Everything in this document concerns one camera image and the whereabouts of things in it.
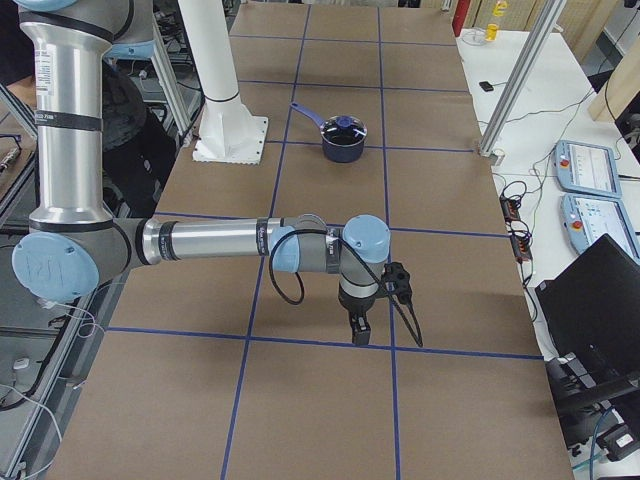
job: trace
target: black monitor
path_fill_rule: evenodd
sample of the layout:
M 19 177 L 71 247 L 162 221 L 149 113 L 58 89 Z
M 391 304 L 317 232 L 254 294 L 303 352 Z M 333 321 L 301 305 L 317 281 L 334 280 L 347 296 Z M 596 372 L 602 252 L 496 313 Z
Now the black monitor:
M 640 266 L 609 235 L 536 294 L 558 353 L 573 352 L 596 384 L 640 370 Z M 610 401 L 640 436 L 640 392 Z

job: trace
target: black band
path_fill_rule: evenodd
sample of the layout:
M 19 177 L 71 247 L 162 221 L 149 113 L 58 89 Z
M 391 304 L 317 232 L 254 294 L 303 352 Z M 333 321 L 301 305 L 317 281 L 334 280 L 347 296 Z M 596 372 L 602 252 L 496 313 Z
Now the black band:
M 40 232 L 51 233 L 83 233 L 98 232 L 113 227 L 113 220 L 97 223 L 46 223 L 29 220 L 29 228 Z
M 120 235 L 122 235 L 122 239 L 124 240 L 124 244 L 127 246 L 127 263 L 124 264 L 124 268 L 120 272 L 120 273 L 122 273 L 127 268 L 129 268 L 129 264 L 131 263 L 131 242 L 129 241 L 129 237 L 127 237 L 127 234 L 124 232 L 122 227 L 120 225 L 118 225 L 116 222 L 113 222 L 113 228 L 115 228 L 116 232 L 118 232 Z
M 133 15 L 134 15 L 135 11 L 136 11 L 135 1 L 134 0 L 129 0 L 129 13 L 127 14 L 127 19 L 124 21 L 124 25 L 122 26 L 122 28 L 120 30 L 118 30 L 115 33 L 115 35 L 113 36 L 114 40 L 119 39 L 122 35 L 127 33 L 127 30 L 129 30 L 129 27 L 131 26 L 131 23 L 133 22 Z
M 325 250 L 327 273 L 340 273 L 340 229 L 327 229 Z
M 138 223 L 138 226 L 136 227 L 136 254 L 138 255 L 138 260 L 140 260 L 143 265 L 151 265 L 147 260 L 147 257 L 144 256 L 144 246 L 142 244 L 142 235 L 144 232 L 144 226 L 146 224 L 147 219 L 145 218 L 143 220 L 140 220 L 140 223 Z
M 267 257 L 269 255 L 269 219 L 259 218 L 256 221 L 256 246 L 258 247 L 258 255 Z
M 234 98 L 236 98 L 238 95 L 240 95 L 240 90 L 238 90 L 238 92 L 233 96 L 233 97 L 229 97 L 225 100 L 214 100 L 213 98 L 209 98 L 206 95 L 204 96 L 204 98 L 206 98 L 207 100 L 211 101 L 211 102 L 216 102 L 216 103 L 225 103 L 225 102 L 230 102 L 231 100 L 233 100 Z
M 160 227 L 160 234 L 158 235 L 158 248 L 160 249 L 160 256 L 163 260 L 180 260 L 173 250 L 173 240 L 171 234 L 173 233 L 173 227 L 179 222 L 165 222 Z
M 70 28 L 80 32 L 88 33 L 102 38 L 109 43 L 113 43 L 113 33 L 97 25 L 76 20 L 75 18 L 63 17 L 55 13 L 46 12 L 20 12 L 20 23 L 35 22 L 55 25 L 57 27 Z
M 102 119 L 76 115 L 75 113 L 36 110 L 36 125 L 39 127 L 70 128 L 87 132 L 101 132 Z

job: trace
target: blue cable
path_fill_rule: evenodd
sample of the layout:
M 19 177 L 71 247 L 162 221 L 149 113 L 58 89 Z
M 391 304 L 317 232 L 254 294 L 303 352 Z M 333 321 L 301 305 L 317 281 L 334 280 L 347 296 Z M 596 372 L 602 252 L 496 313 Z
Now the blue cable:
M 613 407 L 607 408 L 602 416 L 598 419 L 595 428 L 593 429 L 593 437 L 591 437 L 591 454 L 589 455 L 589 480 L 593 480 L 593 462 L 595 461 L 595 451 L 596 451 L 596 437 L 598 436 L 598 430 L 600 430 L 600 425 L 604 422 L 604 419 L 613 411 Z

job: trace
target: red object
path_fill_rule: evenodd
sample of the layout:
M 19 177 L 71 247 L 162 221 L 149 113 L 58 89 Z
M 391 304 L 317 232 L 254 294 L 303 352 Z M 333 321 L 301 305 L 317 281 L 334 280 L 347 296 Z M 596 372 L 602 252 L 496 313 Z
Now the red object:
M 453 15 L 453 23 L 451 24 L 451 26 L 453 27 L 453 34 L 456 37 L 460 36 L 460 32 L 462 31 L 462 26 L 464 25 L 464 21 L 467 18 L 467 13 L 469 12 L 470 6 L 471 0 L 458 1 L 456 13 Z

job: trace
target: saucepan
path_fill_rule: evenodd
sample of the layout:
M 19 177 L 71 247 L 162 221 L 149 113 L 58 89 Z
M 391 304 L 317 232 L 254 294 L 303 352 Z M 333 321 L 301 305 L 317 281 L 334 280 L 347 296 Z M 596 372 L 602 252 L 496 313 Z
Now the saucepan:
M 322 151 L 329 160 L 338 163 L 355 162 L 362 155 L 367 127 L 351 115 L 337 115 L 327 120 L 298 103 L 291 108 L 309 117 L 320 129 Z

